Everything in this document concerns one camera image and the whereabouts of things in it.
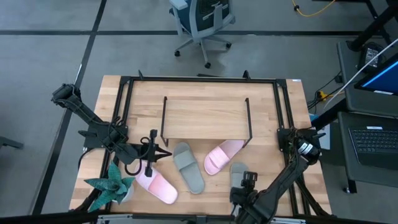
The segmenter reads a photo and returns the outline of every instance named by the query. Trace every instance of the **keyboard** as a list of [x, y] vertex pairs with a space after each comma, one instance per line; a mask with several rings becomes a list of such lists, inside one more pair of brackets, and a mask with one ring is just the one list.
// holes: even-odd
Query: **keyboard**
[[349, 134], [360, 164], [398, 169], [398, 127], [355, 127]]

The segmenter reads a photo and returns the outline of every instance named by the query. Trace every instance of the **wooden table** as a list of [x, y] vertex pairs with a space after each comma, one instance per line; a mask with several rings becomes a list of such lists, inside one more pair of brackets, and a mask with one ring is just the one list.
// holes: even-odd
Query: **wooden table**
[[[110, 121], [114, 102], [118, 92], [120, 76], [104, 76], [96, 102], [95, 113], [103, 120]], [[296, 128], [307, 128], [311, 125], [308, 117], [307, 104], [300, 80], [287, 80], [290, 105]], [[280, 89], [280, 101], [287, 124], [284, 99]], [[205, 156], [222, 140], [215, 139], [170, 139], [165, 147], [161, 138], [156, 142], [163, 149], [173, 152], [180, 141], [186, 141], [198, 161], [205, 191], [193, 195], [184, 184], [181, 175], [173, 163], [172, 157], [166, 157], [154, 164], [154, 167], [177, 189], [178, 199], [167, 205], [146, 192], [136, 182], [132, 200], [117, 205], [112, 204], [112, 212], [123, 213], [164, 213], [164, 214], [204, 214], [229, 215], [229, 168], [234, 162], [245, 163], [250, 171], [258, 173], [256, 189], [268, 188], [269, 184], [285, 167], [283, 154], [279, 151], [276, 130], [279, 127], [275, 108], [274, 92], [271, 84], [263, 83], [211, 83], [211, 82], [156, 82], [135, 81], [127, 125], [129, 126], [129, 142], [139, 143], [141, 137], [148, 136], [151, 129], [160, 130], [164, 96], [175, 100], [219, 100], [244, 101], [250, 99], [253, 139], [235, 155], [232, 161], [218, 174], [208, 175], [203, 167]], [[83, 180], [100, 176], [104, 149], [94, 149], [87, 154], [80, 166], [70, 208], [76, 208], [90, 194], [92, 187]], [[137, 161], [129, 165], [134, 170]], [[123, 176], [127, 176], [120, 164]], [[304, 173], [305, 183], [315, 200], [327, 212], [331, 212], [325, 182], [320, 163], [310, 166]], [[303, 213], [300, 191], [296, 187], [298, 209]], [[289, 193], [286, 192], [279, 200], [277, 215], [292, 215]]]

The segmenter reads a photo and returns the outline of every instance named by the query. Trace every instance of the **yellow cable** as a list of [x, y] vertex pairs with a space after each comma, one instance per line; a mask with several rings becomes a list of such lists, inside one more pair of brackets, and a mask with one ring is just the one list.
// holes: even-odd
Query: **yellow cable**
[[311, 14], [311, 15], [305, 15], [305, 14], [303, 14], [303, 13], [300, 11], [300, 9], [297, 9], [297, 12], [298, 12], [300, 15], [304, 16], [304, 17], [316, 16], [316, 15], [318, 15], [319, 13], [323, 12], [325, 9], [327, 9], [329, 6], [331, 6], [333, 3], [335, 3], [335, 1], [336, 1], [336, 0], [333, 0], [331, 3], [329, 3], [329, 4], [328, 4], [327, 6], [325, 6], [323, 9], [321, 9], [321, 10], [319, 10], [318, 12], [316, 12], [316, 13], [314, 13], [314, 14]]

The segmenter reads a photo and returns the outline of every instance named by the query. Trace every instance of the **succulent plant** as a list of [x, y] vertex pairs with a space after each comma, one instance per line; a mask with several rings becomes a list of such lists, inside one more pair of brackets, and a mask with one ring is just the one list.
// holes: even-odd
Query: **succulent plant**
[[106, 203], [116, 200], [120, 204], [127, 195], [128, 189], [131, 187], [134, 177], [121, 177], [121, 173], [117, 165], [112, 162], [108, 169], [108, 178], [94, 178], [85, 180], [94, 188], [102, 191], [101, 195], [93, 202], [88, 212], [95, 211]]

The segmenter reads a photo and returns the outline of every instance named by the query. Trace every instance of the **black desk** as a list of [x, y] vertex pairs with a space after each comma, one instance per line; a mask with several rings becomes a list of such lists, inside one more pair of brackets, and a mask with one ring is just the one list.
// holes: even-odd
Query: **black desk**
[[[359, 52], [350, 50], [346, 42], [337, 43], [338, 58], [340, 61], [341, 75], [344, 83], [347, 83], [358, 69]], [[362, 79], [365, 74], [359, 74], [355, 81]], [[312, 126], [317, 130], [323, 128], [337, 118], [337, 113], [355, 111], [360, 113], [376, 114], [382, 116], [398, 116], [398, 96], [389, 96], [373, 93], [366, 90], [354, 88], [350, 84], [345, 89], [345, 99], [338, 102], [335, 106], [324, 112], [317, 119], [312, 121]]]
[[356, 193], [355, 181], [368, 182], [372, 184], [398, 187], [398, 171], [387, 170], [376, 167], [361, 165], [354, 151], [353, 143], [349, 136], [348, 127], [350, 126], [385, 126], [396, 123], [398, 120], [380, 118], [375, 116], [361, 115], [355, 113], [338, 113], [338, 125], [341, 136], [341, 146], [345, 159], [345, 167], [348, 178], [348, 189], [351, 193]]

